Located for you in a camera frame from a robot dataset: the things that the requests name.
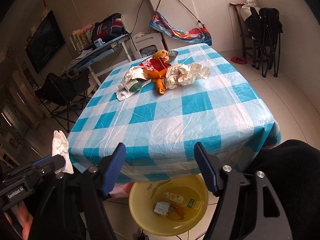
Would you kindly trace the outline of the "white paper tissue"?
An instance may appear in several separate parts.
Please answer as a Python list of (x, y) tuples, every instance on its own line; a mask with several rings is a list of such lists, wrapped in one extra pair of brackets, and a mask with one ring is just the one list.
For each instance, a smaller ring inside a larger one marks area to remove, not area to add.
[(63, 131), (54, 131), (53, 141), (52, 141), (52, 156), (61, 155), (65, 159), (65, 165), (63, 168), (55, 171), (56, 174), (59, 172), (73, 174), (73, 166), (69, 157), (69, 142), (63, 133)]

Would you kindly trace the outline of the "orange peel piece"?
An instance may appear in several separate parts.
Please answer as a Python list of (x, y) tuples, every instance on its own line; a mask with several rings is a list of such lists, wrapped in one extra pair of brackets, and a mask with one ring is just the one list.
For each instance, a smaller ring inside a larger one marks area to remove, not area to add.
[(151, 68), (143, 68), (143, 73), (147, 79), (151, 79), (155, 83), (156, 91), (158, 94), (163, 95), (166, 91), (164, 84), (165, 75), (168, 68), (164, 68), (161, 71)]

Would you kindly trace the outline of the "white plastic bag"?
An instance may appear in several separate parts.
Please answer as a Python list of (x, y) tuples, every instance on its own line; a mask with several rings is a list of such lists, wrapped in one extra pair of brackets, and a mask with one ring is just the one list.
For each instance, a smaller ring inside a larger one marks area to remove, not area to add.
[(168, 68), (164, 84), (166, 89), (175, 89), (178, 86), (192, 85), (196, 79), (207, 79), (211, 74), (208, 67), (198, 63), (175, 64)]

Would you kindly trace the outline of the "red snack bag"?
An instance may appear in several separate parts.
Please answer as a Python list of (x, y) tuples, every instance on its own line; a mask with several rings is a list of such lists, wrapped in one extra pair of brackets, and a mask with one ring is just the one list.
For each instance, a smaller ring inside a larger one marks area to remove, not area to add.
[(158, 72), (168, 68), (170, 64), (168, 64), (170, 60), (170, 57), (164, 56), (164, 57), (156, 57), (156, 58), (149, 58), (144, 61), (142, 61), (139, 65), (143, 66), (144, 68), (148, 70), (157, 70)]

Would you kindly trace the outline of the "green label packet in basin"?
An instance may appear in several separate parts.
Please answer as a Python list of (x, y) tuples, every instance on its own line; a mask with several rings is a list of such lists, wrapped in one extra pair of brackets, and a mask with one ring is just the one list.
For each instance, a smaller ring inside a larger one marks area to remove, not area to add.
[(167, 200), (171, 206), (189, 208), (193, 210), (199, 210), (203, 206), (203, 200), (196, 191), (182, 191), (182, 192), (165, 192), (165, 200)]

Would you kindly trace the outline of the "small carton in basin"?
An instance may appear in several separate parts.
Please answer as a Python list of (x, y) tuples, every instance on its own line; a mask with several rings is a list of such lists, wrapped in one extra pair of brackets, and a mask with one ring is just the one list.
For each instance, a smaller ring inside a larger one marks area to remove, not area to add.
[(167, 216), (170, 209), (170, 203), (169, 202), (157, 202), (154, 207), (154, 213), (161, 215), (161, 216)]

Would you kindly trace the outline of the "black folding chair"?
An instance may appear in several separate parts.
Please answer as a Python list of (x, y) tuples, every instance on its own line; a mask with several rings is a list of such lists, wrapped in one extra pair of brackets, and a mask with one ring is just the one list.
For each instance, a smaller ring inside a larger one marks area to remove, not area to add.
[(280, 65), (280, 33), (276, 33), (276, 39), (272, 38), (269, 27), (264, 26), (262, 41), (253, 40), (252, 67), (261, 71), (263, 78), (267, 77), (269, 70), (273, 70), (273, 76), (278, 77)]
[(67, 132), (70, 124), (75, 121), (70, 119), (70, 112), (80, 116), (78, 111), (84, 109), (88, 104), (89, 70), (80, 72), (75, 77), (60, 77), (49, 73), (42, 87), (35, 90), (36, 97), (50, 116)]

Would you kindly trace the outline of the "black power adapter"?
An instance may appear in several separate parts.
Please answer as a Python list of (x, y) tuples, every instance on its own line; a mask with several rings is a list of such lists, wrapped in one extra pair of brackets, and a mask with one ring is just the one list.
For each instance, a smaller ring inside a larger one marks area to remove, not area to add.
[(142, 230), (140, 235), (137, 237), (137, 240), (149, 240), (149, 237), (144, 233), (144, 230)]

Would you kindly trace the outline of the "yellow mango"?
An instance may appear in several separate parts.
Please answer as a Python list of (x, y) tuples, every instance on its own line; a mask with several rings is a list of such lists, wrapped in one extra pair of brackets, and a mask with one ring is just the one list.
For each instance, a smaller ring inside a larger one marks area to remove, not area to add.
[(159, 50), (156, 53), (153, 54), (152, 58), (161, 58), (166, 57), (168, 55), (168, 52), (166, 50)]

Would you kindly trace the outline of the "row of books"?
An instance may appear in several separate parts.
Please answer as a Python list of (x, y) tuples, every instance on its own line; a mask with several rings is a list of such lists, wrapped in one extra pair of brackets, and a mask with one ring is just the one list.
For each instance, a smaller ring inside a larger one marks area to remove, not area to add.
[(74, 30), (69, 40), (77, 52), (82, 52), (92, 45), (92, 31), (94, 25), (89, 24), (82, 29)]

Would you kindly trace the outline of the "black folding chair right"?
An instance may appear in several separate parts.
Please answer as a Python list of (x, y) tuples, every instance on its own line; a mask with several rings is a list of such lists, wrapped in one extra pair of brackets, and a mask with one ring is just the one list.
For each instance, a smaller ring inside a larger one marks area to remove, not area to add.
[(272, 38), (269, 27), (264, 26), (262, 41), (253, 40), (252, 67), (261, 71), (263, 78), (267, 77), (269, 70), (273, 70), (273, 76), (278, 77), (280, 65), (280, 33), (276, 33), (276, 39)]

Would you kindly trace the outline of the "dark striped backpack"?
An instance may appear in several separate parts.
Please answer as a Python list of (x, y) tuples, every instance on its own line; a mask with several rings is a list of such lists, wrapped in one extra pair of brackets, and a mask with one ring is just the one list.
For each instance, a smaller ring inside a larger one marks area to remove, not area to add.
[(100, 38), (103, 42), (109, 42), (126, 34), (128, 32), (123, 24), (122, 15), (114, 13), (103, 21), (95, 23), (91, 41), (94, 42)]

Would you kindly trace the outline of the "wooden chair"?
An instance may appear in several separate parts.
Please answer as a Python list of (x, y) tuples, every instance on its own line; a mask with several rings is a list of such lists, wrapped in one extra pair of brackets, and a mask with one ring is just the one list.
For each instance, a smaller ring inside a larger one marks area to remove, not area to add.
[(230, 15), (233, 28), (234, 48), (235, 50), (239, 50), (244, 58), (247, 58), (248, 56), (251, 57), (252, 63), (255, 64), (260, 48), (257, 41), (249, 35), (247, 30), (245, 30), (244, 21), (240, 15), (240, 9), (243, 5), (245, 4), (229, 4), (229, 8), (233, 9), (233, 12), (230, 11)]

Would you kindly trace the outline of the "black jacket on chair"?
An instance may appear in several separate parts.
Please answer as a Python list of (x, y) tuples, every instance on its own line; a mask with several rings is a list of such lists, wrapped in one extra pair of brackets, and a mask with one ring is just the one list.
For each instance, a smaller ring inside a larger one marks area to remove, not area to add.
[(245, 20), (245, 26), (249, 30), (249, 34), (262, 44), (263, 41), (269, 46), (270, 38), (272, 44), (275, 44), (278, 35), (283, 33), (283, 25), (279, 19), (279, 11), (276, 8), (260, 8), (259, 11), (255, 7), (250, 7), (250, 15)]

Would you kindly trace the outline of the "wall mounted black television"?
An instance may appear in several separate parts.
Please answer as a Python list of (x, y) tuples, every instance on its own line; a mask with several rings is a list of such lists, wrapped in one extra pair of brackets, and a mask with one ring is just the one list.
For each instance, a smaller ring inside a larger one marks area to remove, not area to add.
[(65, 43), (65, 38), (51, 10), (36, 29), (25, 48), (36, 74), (43, 70)]

